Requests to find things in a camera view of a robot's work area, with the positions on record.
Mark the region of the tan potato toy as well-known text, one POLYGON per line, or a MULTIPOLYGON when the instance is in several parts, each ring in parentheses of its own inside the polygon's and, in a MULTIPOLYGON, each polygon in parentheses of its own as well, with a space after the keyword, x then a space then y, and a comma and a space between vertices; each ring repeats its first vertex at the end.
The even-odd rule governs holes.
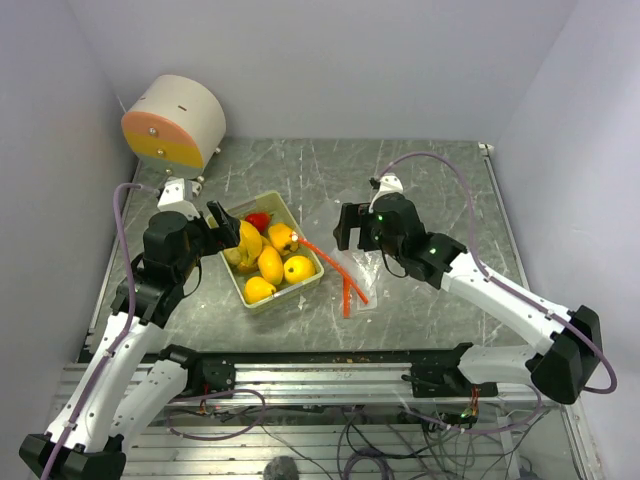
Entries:
POLYGON ((223 254, 227 263, 232 266, 237 266, 243 262, 243 255, 238 247, 224 249, 223 254))

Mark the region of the yellow orange toy fruit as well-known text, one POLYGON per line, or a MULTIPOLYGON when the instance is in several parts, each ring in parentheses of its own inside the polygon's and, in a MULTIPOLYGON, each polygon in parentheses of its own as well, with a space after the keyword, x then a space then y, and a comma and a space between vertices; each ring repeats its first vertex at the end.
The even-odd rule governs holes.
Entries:
POLYGON ((255 304, 272 297, 277 288, 261 276, 254 276, 247 280, 244 287, 244 299, 248 304, 255 304))

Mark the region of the red strawberry toy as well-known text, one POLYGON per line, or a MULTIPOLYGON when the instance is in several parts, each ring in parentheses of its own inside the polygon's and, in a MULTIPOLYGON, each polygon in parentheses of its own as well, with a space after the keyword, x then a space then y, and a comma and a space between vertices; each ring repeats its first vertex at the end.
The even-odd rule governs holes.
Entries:
POLYGON ((271 215, 267 212, 255 212, 247 215, 245 221, 255 227, 260 234, 263 234, 271 222, 271 215))

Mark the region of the yellow bell pepper toy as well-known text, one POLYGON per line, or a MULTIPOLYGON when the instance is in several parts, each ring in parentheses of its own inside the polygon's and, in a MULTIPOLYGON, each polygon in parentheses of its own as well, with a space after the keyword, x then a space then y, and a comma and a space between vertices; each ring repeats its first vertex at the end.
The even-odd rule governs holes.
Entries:
POLYGON ((269 226, 267 233, 271 246, 281 257, 285 257, 298 250, 299 245, 292 238, 293 230, 285 223, 279 222, 269 226))

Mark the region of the yellow lemon toy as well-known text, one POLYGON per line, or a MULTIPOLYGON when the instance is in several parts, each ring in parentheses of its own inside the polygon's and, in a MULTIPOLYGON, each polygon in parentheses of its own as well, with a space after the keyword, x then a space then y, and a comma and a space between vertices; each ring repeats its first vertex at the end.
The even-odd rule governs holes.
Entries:
POLYGON ((310 279, 316 274, 314 263, 306 256, 292 256, 283 264, 284 278, 287 283, 295 285, 310 279))

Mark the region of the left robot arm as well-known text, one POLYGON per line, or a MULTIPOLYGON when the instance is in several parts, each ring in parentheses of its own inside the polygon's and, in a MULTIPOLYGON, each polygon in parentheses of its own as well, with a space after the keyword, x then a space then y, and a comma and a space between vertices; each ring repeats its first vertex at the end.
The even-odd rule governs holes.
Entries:
POLYGON ((192 397, 204 373, 195 352, 172 346, 134 390, 129 382, 184 299, 202 258, 235 247, 240 221, 216 201, 211 219, 177 211, 153 215, 143 250, 129 264, 111 304, 98 350, 63 410, 43 434, 29 434, 19 456, 41 479, 118 479, 132 440, 172 398, 192 397))

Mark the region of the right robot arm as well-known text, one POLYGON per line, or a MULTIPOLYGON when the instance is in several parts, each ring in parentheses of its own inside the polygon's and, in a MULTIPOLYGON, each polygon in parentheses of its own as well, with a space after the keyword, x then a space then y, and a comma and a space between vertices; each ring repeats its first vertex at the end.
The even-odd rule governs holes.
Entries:
POLYGON ((457 295, 518 334, 526 347, 472 346, 444 367, 442 387, 465 394, 475 384, 513 383, 535 387, 551 400, 573 404, 601 361, 598 314, 582 305, 571 310, 535 296, 486 266, 443 233, 426 231, 415 205, 400 193, 373 203, 345 203, 333 231, 339 250, 353 229, 362 251, 379 250, 415 280, 457 295))

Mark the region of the yellow banana bunch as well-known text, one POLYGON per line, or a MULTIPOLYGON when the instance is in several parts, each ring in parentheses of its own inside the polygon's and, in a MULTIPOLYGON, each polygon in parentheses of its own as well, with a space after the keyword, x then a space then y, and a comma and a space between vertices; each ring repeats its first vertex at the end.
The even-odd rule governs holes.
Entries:
POLYGON ((241 272, 251 273, 257 267, 257 260, 263 250, 263 240, 259 231, 249 222, 240 221, 240 243, 237 247, 241 261, 237 265, 241 272))

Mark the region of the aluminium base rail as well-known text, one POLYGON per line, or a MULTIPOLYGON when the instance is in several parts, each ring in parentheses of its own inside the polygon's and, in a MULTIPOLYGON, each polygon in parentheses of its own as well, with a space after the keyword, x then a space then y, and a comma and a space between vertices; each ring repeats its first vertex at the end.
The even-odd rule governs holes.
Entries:
POLYGON ((117 407, 129 392, 146 399, 219 394, 234 402, 382 404, 436 398, 498 398, 520 389, 533 398, 571 404, 575 380, 557 379, 526 346, 356 352, 196 352, 171 345, 140 363, 128 348, 96 375, 95 362, 70 366, 62 395, 84 407, 117 407))

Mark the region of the clear zip bag red zipper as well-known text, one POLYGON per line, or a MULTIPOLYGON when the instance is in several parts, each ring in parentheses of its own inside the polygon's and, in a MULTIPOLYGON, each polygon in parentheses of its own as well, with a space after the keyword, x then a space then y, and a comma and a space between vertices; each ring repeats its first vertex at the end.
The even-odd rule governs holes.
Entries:
POLYGON ((357 283, 368 302, 364 303, 354 289, 347 290, 348 283, 342 280, 342 307, 345 317, 355 310, 373 310, 378 306, 377 286, 382 268, 382 259, 376 252, 361 252, 356 249, 359 230, 351 234, 349 250, 339 251, 333 229, 339 222, 341 207, 346 203, 360 203, 352 190, 343 190, 335 198, 325 200, 303 221, 296 234, 318 247, 339 264, 357 283))

